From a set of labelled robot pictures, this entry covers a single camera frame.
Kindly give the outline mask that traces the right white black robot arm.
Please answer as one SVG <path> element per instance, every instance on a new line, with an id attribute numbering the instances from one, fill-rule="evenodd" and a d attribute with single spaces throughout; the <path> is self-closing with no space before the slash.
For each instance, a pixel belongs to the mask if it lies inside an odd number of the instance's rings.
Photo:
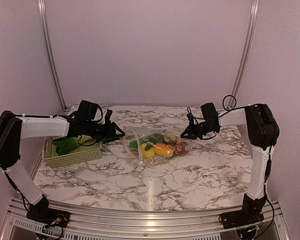
<path id="1" fill-rule="evenodd" d="M 195 117 L 187 108 L 188 126 L 180 135 L 191 140 L 210 140 L 208 133 L 217 134 L 222 127 L 246 126 L 248 139 L 252 145 L 252 172 L 249 186 L 244 195 L 243 206 L 247 201 L 264 205 L 267 199 L 267 181 L 270 177 L 272 154 L 280 135 L 279 125 L 265 103 L 256 103 L 217 112 L 212 102 L 201 106 L 202 118 Z"/>

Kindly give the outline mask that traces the fake bok choy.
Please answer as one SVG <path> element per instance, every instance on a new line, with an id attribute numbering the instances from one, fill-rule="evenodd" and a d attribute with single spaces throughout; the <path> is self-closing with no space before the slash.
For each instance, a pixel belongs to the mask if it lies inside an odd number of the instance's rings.
<path id="1" fill-rule="evenodd" d="M 52 141 L 56 147 L 55 151 L 59 156 L 67 155 L 79 147 L 91 147 L 97 141 L 87 135 L 80 135 L 78 137 L 60 137 Z"/>

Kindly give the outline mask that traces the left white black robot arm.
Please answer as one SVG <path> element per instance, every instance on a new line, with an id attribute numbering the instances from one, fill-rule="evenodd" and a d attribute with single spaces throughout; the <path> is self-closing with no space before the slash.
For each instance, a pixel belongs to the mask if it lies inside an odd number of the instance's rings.
<path id="1" fill-rule="evenodd" d="M 82 100 L 74 112 L 67 115 L 27 115 L 5 110 L 0 115 L 0 168 L 12 186 L 32 206 L 34 215 L 43 223 L 53 219 L 48 201 L 37 188 L 21 162 L 20 145 L 23 140 L 46 137 L 89 136 L 97 143 L 109 143 L 125 136 L 125 132 L 111 120 L 113 112 L 93 102 Z"/>

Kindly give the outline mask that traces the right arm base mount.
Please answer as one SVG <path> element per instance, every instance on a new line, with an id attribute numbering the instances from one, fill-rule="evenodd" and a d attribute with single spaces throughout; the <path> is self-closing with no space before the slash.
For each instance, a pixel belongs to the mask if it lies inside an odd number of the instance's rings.
<path id="1" fill-rule="evenodd" d="M 262 222 L 264 215 L 260 211 L 246 213 L 243 210 L 236 210 L 220 214 L 218 220 L 224 229 L 231 229 Z"/>

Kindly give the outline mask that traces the green plastic basket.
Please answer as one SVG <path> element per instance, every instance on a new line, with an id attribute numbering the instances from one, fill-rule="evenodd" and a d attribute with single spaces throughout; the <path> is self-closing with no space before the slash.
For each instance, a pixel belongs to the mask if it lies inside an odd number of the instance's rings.
<path id="1" fill-rule="evenodd" d="M 58 155 L 56 147 L 52 144 L 52 141 L 58 138 L 62 137 L 47 137 L 42 151 L 41 157 L 50 168 L 71 166 L 102 158 L 102 144 L 98 142 L 90 147 L 80 146 L 68 154 Z"/>

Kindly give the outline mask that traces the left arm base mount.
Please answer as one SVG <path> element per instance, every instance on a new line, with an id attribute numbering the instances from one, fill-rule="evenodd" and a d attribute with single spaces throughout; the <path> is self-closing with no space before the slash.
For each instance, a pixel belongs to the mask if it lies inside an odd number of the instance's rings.
<path id="1" fill-rule="evenodd" d="M 26 217 L 30 220 L 45 224 L 45 228 L 62 227 L 66 228 L 70 219 L 68 211 L 48 208 L 42 212 L 28 210 Z"/>

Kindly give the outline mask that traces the clear zip top bag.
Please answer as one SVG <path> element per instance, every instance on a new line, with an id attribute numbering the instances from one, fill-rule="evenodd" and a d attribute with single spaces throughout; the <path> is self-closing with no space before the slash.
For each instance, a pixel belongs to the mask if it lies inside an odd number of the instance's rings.
<path id="1" fill-rule="evenodd" d="M 124 126 L 123 146 L 141 166 L 157 165 L 186 156 L 192 149 L 189 139 L 181 138 L 173 128 Z"/>

